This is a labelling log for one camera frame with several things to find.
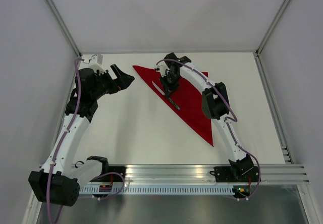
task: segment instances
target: red fabric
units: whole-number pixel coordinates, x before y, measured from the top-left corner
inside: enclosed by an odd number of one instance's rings
[[[177,110],[152,84],[152,81],[161,89],[159,81],[160,73],[154,69],[141,66],[133,66],[145,83],[198,135],[213,146],[211,120],[207,119],[202,112],[202,96],[200,92],[186,79],[181,78],[178,82],[180,87],[171,95],[171,99],[177,104]]]

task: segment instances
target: white table surface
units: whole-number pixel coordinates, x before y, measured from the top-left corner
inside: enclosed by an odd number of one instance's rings
[[[113,164],[226,164],[228,154],[216,127],[214,147],[186,125],[139,77],[133,65],[154,68],[166,53],[105,54],[102,65],[116,64],[135,77],[126,90],[98,101],[92,123],[74,160],[91,155]],[[224,82],[239,138],[260,163],[285,163],[258,70],[249,52],[177,53],[188,56],[210,79]]]

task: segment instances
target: silver metal floor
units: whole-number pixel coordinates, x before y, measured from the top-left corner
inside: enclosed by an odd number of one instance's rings
[[[53,214],[58,207],[53,205]],[[43,204],[38,224],[47,224]],[[121,195],[98,202],[81,199],[64,207],[59,223],[80,224],[203,224],[203,223],[308,223],[298,192],[276,186],[260,186],[249,200],[237,202],[225,196]]]

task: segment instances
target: robotic arm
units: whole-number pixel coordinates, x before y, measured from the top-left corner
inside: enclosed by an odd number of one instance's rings
[[[73,89],[70,101],[67,103],[63,128],[50,153],[47,161],[39,172],[32,171],[29,183],[38,201],[46,202],[46,185],[51,165],[53,165],[50,202],[59,205],[72,206],[79,195],[79,190],[93,178],[108,172],[109,163],[106,158],[91,156],[87,161],[72,169],[72,161],[83,133],[90,125],[93,115],[98,108],[97,100],[105,94],[114,94],[130,86],[134,77],[123,73],[116,65],[111,65],[116,79],[112,79],[108,70],[102,67],[102,55],[96,54],[89,60],[88,68],[80,69],[81,95],[79,108],[73,125],[67,130],[76,109],[78,97],[78,80],[75,78],[76,88]],[[66,134],[56,159],[52,159],[59,147],[59,141]]]
[[[237,182],[244,182],[249,177],[252,177],[253,180],[257,179],[255,176],[257,167],[254,167],[250,155],[241,150],[242,144],[232,122],[227,119],[229,109],[212,87],[214,86],[229,104],[225,84],[208,79],[196,69],[188,57],[177,58],[174,53],[170,53],[163,61],[165,64],[158,65],[155,70],[160,71],[161,77],[159,80],[163,85],[165,97],[169,98],[178,89],[178,80],[181,77],[188,80],[202,94],[202,111],[208,119],[211,119],[224,140],[229,152],[230,170],[234,179]]]

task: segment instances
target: white wall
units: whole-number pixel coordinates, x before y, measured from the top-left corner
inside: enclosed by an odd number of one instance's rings
[[[0,0],[1,223],[20,223],[50,151],[75,55],[43,0]]]
[[[323,210],[323,0],[293,0],[262,53],[294,160]]]
[[[110,69],[111,64],[117,64],[122,71],[134,76],[135,81],[127,90],[98,100],[99,107],[80,141],[74,162],[85,161],[94,155],[107,157],[114,164],[228,163],[227,147],[214,124],[214,147],[211,147],[133,69],[133,65],[153,68],[165,55],[103,55],[102,66],[105,69]],[[184,55],[199,70],[208,72],[212,80],[225,83],[230,106],[239,119],[233,125],[244,148],[254,154],[261,164],[285,163],[253,54],[176,53],[178,57]],[[155,83],[163,88],[158,78]],[[172,99],[179,107],[183,107],[180,102],[176,102],[178,93],[175,92]]]
[[[283,0],[54,0],[83,53],[252,50]]]

